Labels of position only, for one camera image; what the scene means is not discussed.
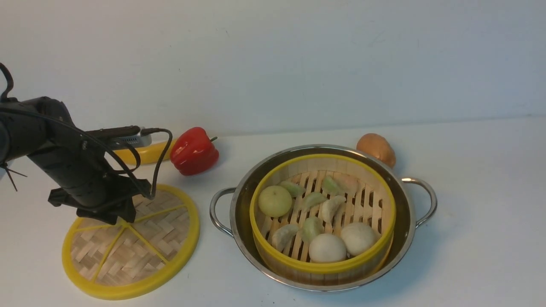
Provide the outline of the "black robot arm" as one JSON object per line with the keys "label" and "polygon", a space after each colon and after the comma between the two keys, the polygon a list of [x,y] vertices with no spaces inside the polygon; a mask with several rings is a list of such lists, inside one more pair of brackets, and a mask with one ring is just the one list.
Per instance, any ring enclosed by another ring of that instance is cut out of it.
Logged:
{"label": "black robot arm", "polygon": [[151,191],[148,180],[123,176],[105,158],[106,142],[76,128],[64,103],[41,97],[1,103],[1,167],[26,156],[58,188],[48,202],[76,208],[78,217],[115,225],[134,222],[133,198]]}

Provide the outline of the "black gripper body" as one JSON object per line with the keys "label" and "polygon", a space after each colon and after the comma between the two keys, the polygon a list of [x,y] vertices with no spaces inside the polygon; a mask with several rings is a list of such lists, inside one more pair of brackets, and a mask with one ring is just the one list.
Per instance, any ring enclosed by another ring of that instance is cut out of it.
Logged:
{"label": "black gripper body", "polygon": [[119,218],[134,222],[137,212],[134,196],[152,191],[146,179],[131,180],[119,175],[95,177],[74,188],[57,188],[49,193],[48,202],[54,207],[76,209],[79,218],[91,218],[107,225],[115,225]]}

